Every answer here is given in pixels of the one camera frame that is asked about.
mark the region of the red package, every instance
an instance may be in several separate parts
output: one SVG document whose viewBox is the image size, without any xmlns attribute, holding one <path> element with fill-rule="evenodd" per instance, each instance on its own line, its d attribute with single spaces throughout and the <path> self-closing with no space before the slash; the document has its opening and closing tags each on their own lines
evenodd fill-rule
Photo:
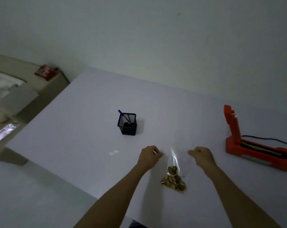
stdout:
<svg viewBox="0 0 287 228">
<path fill-rule="evenodd" d="M 59 68 L 50 67 L 50 66 L 44 64 L 35 72 L 35 75 L 43 77 L 45 80 L 49 81 L 53 77 L 55 77 L 59 72 L 60 72 Z"/>
</svg>

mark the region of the orange heat sealer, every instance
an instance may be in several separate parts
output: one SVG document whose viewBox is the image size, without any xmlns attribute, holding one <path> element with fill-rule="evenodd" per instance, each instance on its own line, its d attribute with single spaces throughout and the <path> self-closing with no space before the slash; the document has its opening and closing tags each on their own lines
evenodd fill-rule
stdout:
<svg viewBox="0 0 287 228">
<path fill-rule="evenodd" d="M 242 139 L 237 116 L 231 106 L 224 106 L 224 114 L 232 134 L 226 138 L 227 153 L 287 171 L 287 149 L 272 148 Z"/>
</svg>

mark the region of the black power cord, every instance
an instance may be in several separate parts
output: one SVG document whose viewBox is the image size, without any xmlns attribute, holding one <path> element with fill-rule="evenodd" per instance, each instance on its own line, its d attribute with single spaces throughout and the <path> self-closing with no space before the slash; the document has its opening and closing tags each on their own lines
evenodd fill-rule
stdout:
<svg viewBox="0 0 287 228">
<path fill-rule="evenodd" d="M 281 141 L 281 140 L 276 139 L 276 138 L 260 138 L 260 137 L 250 136 L 250 135 L 242 135 L 242 137 L 258 138 L 258 139 L 263 139 L 263 140 L 275 140 L 275 141 L 287 144 L 287 142 Z"/>
</svg>

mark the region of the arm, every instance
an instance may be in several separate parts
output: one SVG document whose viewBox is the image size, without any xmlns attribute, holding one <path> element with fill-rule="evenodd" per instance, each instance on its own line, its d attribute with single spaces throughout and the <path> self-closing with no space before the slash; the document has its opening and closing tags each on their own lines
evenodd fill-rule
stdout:
<svg viewBox="0 0 287 228">
<path fill-rule="evenodd" d="M 140 179 L 163 155 L 156 146 L 142 149 L 134 168 L 98 199 L 74 227 L 119 228 Z"/>
<path fill-rule="evenodd" d="M 280 228 L 275 220 L 245 195 L 216 165 L 208 148 L 196 147 L 188 153 L 195 158 L 196 164 L 213 182 L 233 228 Z"/>
</svg>

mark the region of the sticker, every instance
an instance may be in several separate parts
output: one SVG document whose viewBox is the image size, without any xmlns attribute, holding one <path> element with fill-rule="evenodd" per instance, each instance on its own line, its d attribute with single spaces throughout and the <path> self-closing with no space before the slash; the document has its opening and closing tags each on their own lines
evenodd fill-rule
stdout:
<svg viewBox="0 0 287 228">
<path fill-rule="evenodd" d="M 251 161 L 255 161 L 255 162 L 262 163 L 262 164 L 264 164 L 264 165 L 270 165 L 270 164 L 272 164 L 271 162 L 268 162 L 268 161 L 265 161 L 265 160 L 262 160 L 262 159 L 258 159 L 258 158 L 256 158 L 256 157 L 251 157 L 251 156 L 249 156 L 249 155 L 244 155 L 244 154 L 242 154 L 241 157 L 247 158 L 247 159 L 249 159 L 249 160 L 251 160 Z"/>
<path fill-rule="evenodd" d="M 110 155 L 114 155 L 114 154 L 117 154 L 117 153 L 119 153 L 119 150 L 117 149 L 117 150 L 114 150 L 114 152 L 110 152 Z"/>
</svg>

